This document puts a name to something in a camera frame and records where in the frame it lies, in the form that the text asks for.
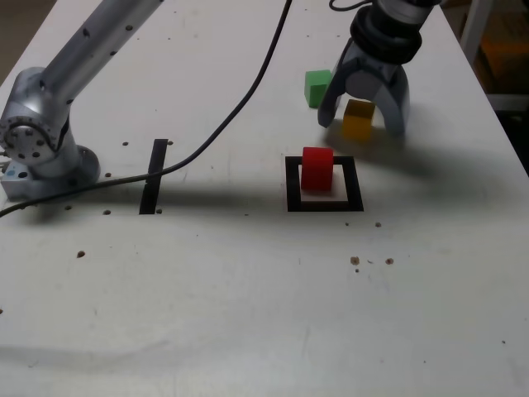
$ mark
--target red block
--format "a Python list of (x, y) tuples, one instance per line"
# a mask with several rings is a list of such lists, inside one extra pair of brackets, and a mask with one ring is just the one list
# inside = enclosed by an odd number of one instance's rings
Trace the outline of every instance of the red block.
[(332, 189), (334, 153), (326, 147), (304, 147), (301, 189), (328, 192)]

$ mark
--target table surface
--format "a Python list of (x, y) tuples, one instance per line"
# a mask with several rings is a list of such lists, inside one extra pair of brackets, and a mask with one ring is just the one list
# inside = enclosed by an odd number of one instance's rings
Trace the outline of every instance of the table surface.
[[(97, 2), (57, 2), (0, 103)], [(166, 0), (76, 100), (77, 142), (112, 177), (145, 173), (155, 138), (183, 159), (249, 88), (283, 5)], [(406, 141), (319, 127), (304, 73), (333, 68), (353, 16), (294, 2), (256, 95), (163, 178), (162, 214), (138, 215), (134, 184), (0, 220), (0, 396), (527, 395), (527, 175), (438, 7), (405, 66)], [(286, 211), (304, 146), (355, 157), (364, 212)]]

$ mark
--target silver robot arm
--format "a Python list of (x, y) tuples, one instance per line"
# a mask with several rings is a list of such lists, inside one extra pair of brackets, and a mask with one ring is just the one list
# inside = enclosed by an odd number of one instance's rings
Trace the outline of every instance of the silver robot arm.
[(12, 158), (2, 178), (11, 201), (93, 184), (96, 155), (77, 146), (72, 102), (164, 0), (103, 0), (43, 68), (23, 70), (0, 118), (0, 146)]

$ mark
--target green block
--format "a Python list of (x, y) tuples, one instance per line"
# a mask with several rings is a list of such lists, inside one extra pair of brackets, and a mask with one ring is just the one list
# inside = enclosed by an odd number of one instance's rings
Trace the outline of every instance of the green block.
[(331, 80), (332, 72), (330, 70), (316, 70), (305, 74), (305, 98), (310, 108), (320, 106)]

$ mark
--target cube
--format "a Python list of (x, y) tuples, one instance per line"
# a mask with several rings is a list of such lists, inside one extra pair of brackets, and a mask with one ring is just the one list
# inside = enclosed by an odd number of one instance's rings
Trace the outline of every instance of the cube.
[(375, 105), (372, 102), (350, 99), (341, 132), (345, 139), (368, 141), (371, 138)]
[(305, 74), (305, 98), (310, 108), (318, 108), (332, 80), (330, 70), (315, 70)]
[(301, 189), (328, 192), (332, 189), (334, 153), (325, 147), (303, 148)]

